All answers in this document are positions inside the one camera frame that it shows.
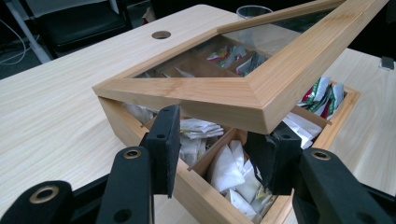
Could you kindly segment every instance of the wooden box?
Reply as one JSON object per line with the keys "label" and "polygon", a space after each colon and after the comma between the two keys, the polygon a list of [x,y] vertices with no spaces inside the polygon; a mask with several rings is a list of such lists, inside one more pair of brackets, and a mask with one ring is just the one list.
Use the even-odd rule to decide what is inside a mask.
{"label": "wooden box", "polygon": [[[327,148],[359,94],[346,88],[344,102],[330,121],[295,105],[386,2],[314,1],[239,21],[187,40],[179,48],[157,54],[93,89],[114,133],[126,146],[138,145],[149,126],[129,114],[122,102],[154,109],[180,105],[183,116],[232,127],[192,167],[179,160],[174,195],[202,223],[249,223],[201,175],[221,146],[233,138],[244,140],[244,131],[270,133],[290,111],[323,127],[314,147]],[[334,11],[303,34],[288,33],[292,38],[274,51],[246,46],[236,38],[242,29],[258,27],[262,31],[271,26],[265,23],[334,7]],[[160,33],[161,38],[166,37],[162,34],[166,32]],[[159,41],[163,44],[172,41],[172,34]],[[229,68],[218,67],[205,59],[208,52],[235,43],[246,46],[247,56],[256,50],[269,59],[247,77],[239,77],[234,72],[246,58]],[[196,77],[181,77],[177,69]],[[139,78],[146,72],[152,78]],[[290,209],[290,198],[279,197],[263,222],[283,220]]]}

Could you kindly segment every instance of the open lid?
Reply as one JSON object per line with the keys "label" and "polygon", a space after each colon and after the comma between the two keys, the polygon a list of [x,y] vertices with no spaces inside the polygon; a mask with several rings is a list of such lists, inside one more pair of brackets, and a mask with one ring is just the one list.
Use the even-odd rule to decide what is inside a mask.
{"label": "open lid", "polygon": [[[138,64],[93,89],[102,98],[155,109],[180,105],[183,116],[267,134],[386,3],[386,0],[318,0],[237,21],[197,34],[198,37],[183,43],[177,50],[157,52],[158,56],[152,60]],[[264,24],[276,22],[276,26],[282,26],[287,19],[326,10],[324,18],[308,30],[291,35],[293,38],[284,48],[270,53],[262,50],[267,51],[264,53],[270,57],[246,77],[133,78],[192,48],[199,51],[219,36],[244,43],[246,40],[241,39],[240,34],[248,29],[264,31]],[[166,35],[162,32],[153,38],[160,38],[156,41],[167,45],[177,36]],[[255,33],[253,45],[263,36],[263,32]],[[260,46],[245,46],[261,51]]]}

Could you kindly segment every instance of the white cable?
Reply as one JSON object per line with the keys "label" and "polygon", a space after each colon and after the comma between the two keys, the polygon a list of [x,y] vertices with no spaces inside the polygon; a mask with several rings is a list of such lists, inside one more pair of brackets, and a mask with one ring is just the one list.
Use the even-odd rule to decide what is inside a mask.
{"label": "white cable", "polygon": [[[25,56],[25,54],[26,54],[26,51],[27,51],[28,49],[26,49],[26,45],[24,44],[22,38],[17,34],[17,32],[15,32],[11,27],[9,27],[3,20],[0,19],[0,22],[2,22],[6,27],[8,27],[8,29],[9,29],[10,31],[12,31],[12,33],[14,33],[14,34],[20,39],[21,43],[23,44],[23,52],[22,52],[22,53],[19,53],[19,54],[17,54],[17,55],[14,55],[14,56],[8,58],[8,59],[5,59],[5,60],[1,61],[0,64],[2,64],[2,65],[13,65],[13,64],[20,63],[20,62],[22,61],[22,59],[24,58],[24,56]],[[11,59],[13,59],[13,58],[18,57],[18,56],[21,55],[21,54],[22,54],[22,56],[20,57],[20,59],[19,59],[17,62],[15,62],[15,63],[4,63],[4,62],[6,62],[6,61],[9,61],[9,60],[11,60]]]}

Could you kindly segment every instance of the light wood tabletop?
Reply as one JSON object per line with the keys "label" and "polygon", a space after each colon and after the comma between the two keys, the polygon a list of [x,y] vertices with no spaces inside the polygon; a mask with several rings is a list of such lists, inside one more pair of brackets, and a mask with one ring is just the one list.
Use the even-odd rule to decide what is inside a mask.
{"label": "light wood tabletop", "polygon": [[[237,16],[231,12],[192,7],[0,80],[0,214],[37,183],[59,179],[77,189],[109,173],[124,144],[92,86],[146,61],[148,50],[172,49],[233,21]],[[175,41],[164,46],[151,40],[161,30]],[[324,74],[361,92],[330,149],[360,182],[394,195],[396,74],[379,63],[346,49]],[[156,196],[155,213],[157,223],[197,223],[174,198]],[[295,221],[292,214],[287,221]]]}

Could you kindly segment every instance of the chair seat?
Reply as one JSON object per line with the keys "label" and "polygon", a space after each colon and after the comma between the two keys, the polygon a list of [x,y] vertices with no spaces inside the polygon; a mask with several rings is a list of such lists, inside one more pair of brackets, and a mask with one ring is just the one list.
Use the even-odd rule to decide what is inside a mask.
{"label": "chair seat", "polygon": [[125,20],[108,2],[70,7],[37,19],[57,48],[126,28]]}

